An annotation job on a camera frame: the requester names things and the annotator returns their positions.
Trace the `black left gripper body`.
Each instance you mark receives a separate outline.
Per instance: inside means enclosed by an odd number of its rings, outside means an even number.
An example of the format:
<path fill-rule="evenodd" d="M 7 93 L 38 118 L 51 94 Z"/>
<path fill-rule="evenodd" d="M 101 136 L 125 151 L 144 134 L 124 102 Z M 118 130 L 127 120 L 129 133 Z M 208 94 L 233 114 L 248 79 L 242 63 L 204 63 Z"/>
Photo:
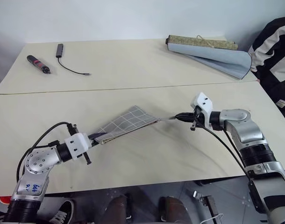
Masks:
<path fill-rule="evenodd" d="M 91 141 L 86 133 L 79 133 L 77 126 L 68 124 L 68 132 L 70 137 L 66 139 L 66 146 L 69 150 L 72 160 L 77 160 L 79 157 L 84 156 L 87 165 L 91 164 L 91 160 L 87 151 L 92 148 Z"/>

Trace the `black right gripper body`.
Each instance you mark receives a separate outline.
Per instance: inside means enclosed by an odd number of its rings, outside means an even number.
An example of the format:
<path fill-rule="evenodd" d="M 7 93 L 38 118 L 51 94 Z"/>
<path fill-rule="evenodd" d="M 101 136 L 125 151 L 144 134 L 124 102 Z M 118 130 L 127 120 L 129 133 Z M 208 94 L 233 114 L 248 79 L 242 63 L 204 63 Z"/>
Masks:
<path fill-rule="evenodd" d="M 191 131 L 195 131 L 196 128 L 205 128 L 203 124 L 203 115 L 202 115 L 202 110 L 199 106 L 196 106 L 193 111 L 193 122 L 192 126 L 190 127 Z"/>

